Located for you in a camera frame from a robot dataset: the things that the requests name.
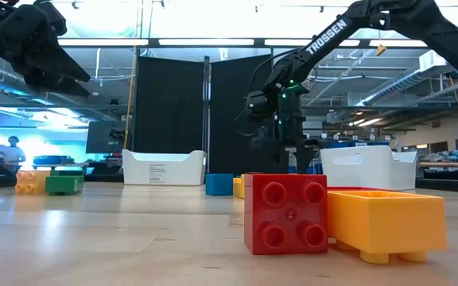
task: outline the person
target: person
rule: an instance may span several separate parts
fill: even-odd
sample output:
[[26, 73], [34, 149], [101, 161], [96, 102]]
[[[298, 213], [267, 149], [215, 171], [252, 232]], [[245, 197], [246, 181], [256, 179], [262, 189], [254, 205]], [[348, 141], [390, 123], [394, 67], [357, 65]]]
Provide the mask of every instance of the person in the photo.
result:
[[10, 143], [10, 152], [7, 155], [8, 164], [18, 165], [21, 162], [25, 161], [24, 151], [17, 146], [19, 138], [17, 136], [10, 136], [8, 138], [8, 143]]

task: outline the robotic arm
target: robotic arm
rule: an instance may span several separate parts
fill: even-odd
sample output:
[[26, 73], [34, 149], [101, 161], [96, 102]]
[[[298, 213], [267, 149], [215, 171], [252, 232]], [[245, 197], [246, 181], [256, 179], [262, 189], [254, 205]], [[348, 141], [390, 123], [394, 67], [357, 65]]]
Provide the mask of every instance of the robotic arm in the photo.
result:
[[[255, 141], [305, 150], [301, 115], [301, 95], [308, 93], [303, 82], [315, 65], [361, 28], [395, 30], [402, 35], [424, 41], [458, 70], [458, 28], [443, 17], [434, 0], [362, 0], [347, 11], [303, 48], [279, 60], [260, 91], [252, 92], [246, 101], [246, 114], [252, 120], [274, 118], [274, 126]], [[313, 153], [297, 162], [312, 160]]]
[[57, 37], [67, 32], [60, 12], [46, 1], [15, 8], [17, 2], [0, 1], [0, 57], [35, 92], [89, 96], [77, 80], [90, 76], [58, 44]]

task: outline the label on bin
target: label on bin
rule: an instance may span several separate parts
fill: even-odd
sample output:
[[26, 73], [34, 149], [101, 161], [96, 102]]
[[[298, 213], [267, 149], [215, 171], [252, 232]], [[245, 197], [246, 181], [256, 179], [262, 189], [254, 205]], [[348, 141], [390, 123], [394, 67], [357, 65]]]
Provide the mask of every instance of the label on bin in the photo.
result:
[[149, 183], [150, 184], [165, 184], [167, 169], [164, 164], [149, 165]]

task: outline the white storage bin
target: white storage bin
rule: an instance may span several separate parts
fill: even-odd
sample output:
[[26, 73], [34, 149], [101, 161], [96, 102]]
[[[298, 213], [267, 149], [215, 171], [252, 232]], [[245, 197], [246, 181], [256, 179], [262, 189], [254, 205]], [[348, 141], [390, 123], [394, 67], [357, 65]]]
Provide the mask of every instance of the white storage bin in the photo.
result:
[[206, 153], [203, 151], [193, 151], [190, 154], [152, 154], [124, 149], [122, 155], [125, 184], [204, 184]]
[[395, 153], [389, 146], [321, 150], [329, 187], [373, 187], [391, 191], [414, 189], [416, 152]]

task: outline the black partition panel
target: black partition panel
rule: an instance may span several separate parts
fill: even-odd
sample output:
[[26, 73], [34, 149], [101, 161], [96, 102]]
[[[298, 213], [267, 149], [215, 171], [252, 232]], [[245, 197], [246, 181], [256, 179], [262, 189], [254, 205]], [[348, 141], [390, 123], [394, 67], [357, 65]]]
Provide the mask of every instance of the black partition panel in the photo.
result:
[[201, 150], [204, 64], [141, 57], [138, 68], [133, 150]]
[[[273, 161], [262, 152], [250, 149], [250, 137], [236, 132], [252, 133], [258, 126], [248, 125], [245, 119], [235, 124], [244, 107], [254, 69], [270, 56], [256, 56], [227, 60], [212, 64], [212, 92], [210, 100], [209, 172], [232, 173], [273, 172]], [[258, 90], [270, 74], [271, 64], [262, 67], [253, 88]]]

